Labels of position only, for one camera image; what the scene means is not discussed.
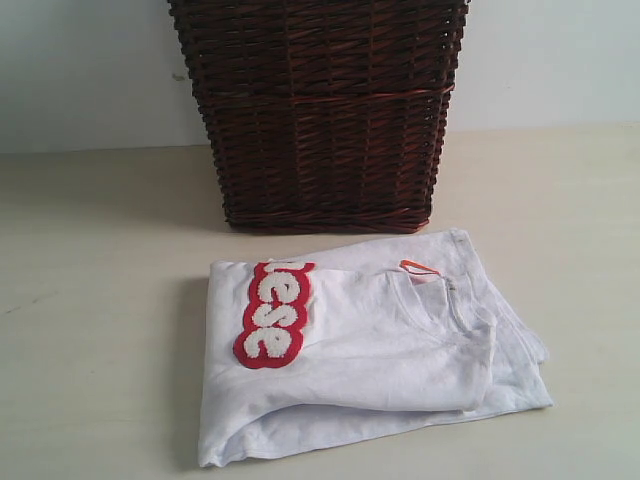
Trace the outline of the white t-shirt red lettering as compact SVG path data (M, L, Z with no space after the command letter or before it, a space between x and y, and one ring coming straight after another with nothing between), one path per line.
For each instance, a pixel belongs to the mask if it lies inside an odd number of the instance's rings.
M403 259L442 278L415 285ZM218 261L198 462L277 459L544 409L547 357L463 230Z

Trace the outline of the dark brown wicker basket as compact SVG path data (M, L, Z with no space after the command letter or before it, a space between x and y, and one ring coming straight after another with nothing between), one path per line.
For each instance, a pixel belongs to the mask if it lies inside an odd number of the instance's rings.
M432 211L465 1L173 1L240 230L413 233Z

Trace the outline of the orange tape label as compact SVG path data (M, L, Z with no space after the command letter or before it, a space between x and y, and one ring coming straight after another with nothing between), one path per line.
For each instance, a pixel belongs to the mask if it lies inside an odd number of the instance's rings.
M409 275L415 285L424 285L442 278L438 270L408 259L401 260L399 268Z

